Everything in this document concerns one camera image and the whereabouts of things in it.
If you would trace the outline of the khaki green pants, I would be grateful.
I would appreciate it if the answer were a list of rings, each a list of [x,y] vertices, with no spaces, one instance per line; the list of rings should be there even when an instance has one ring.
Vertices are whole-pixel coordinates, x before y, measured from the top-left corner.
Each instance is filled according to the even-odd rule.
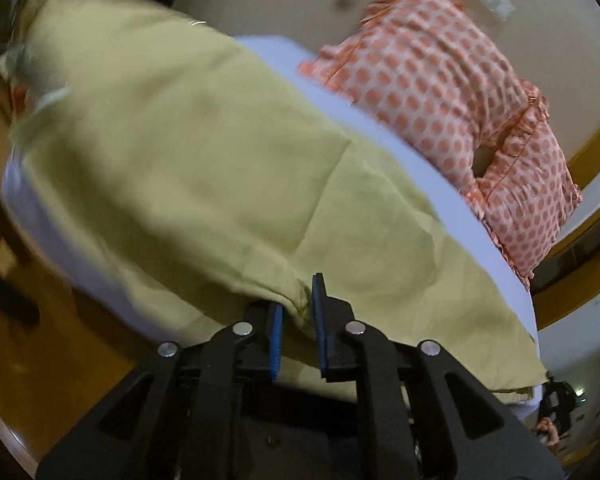
[[[140,315],[190,344],[250,299],[292,330],[280,379],[320,376],[311,281],[402,344],[433,339],[503,402],[545,377],[494,278],[398,161],[321,112],[237,39],[150,0],[38,0],[36,100],[12,148],[59,233]]]

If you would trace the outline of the white bed sheet mattress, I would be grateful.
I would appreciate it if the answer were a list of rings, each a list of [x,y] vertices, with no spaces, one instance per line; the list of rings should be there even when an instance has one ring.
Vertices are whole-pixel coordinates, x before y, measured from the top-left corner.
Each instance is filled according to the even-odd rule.
[[[241,36],[237,42],[261,58],[269,68],[298,89],[321,112],[332,119],[341,119],[347,126],[361,131],[373,144],[390,153],[427,196],[449,233],[475,257],[490,277],[494,278],[509,309],[516,313],[532,341],[538,341],[530,294],[514,277],[513,272],[488,240],[488,236],[481,232],[478,220],[454,186],[449,184],[430,162],[375,119],[301,76],[297,67],[300,62],[310,57],[310,52],[300,44],[279,36]],[[42,254],[50,259],[69,284],[100,301],[126,326],[152,341],[174,340],[179,344],[192,342],[191,339],[185,338],[182,332],[166,330],[145,320],[140,315],[140,310],[123,291],[121,281],[115,278],[111,271],[96,270],[79,255],[74,243],[59,233],[38,193],[35,192],[24,169],[23,156],[16,148],[12,149],[7,159],[1,193],[20,228],[33,236]]]

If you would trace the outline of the orange polka dot pillow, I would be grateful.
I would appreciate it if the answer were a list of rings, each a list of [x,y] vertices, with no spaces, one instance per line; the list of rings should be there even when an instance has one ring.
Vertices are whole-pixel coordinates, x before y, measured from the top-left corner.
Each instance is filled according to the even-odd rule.
[[[372,0],[358,31],[301,73],[375,116],[468,200],[474,166],[539,99],[460,0]]]
[[[582,202],[554,131],[545,96],[521,83],[529,105],[478,177],[481,221],[524,287]]]

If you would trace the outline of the wooden headboard frame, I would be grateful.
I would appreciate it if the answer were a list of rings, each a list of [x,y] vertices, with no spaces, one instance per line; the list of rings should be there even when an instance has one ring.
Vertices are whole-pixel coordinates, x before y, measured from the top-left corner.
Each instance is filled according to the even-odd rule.
[[[600,294],[600,128],[569,162],[573,179],[594,200],[544,261],[546,283],[532,289],[536,325],[547,328]]]

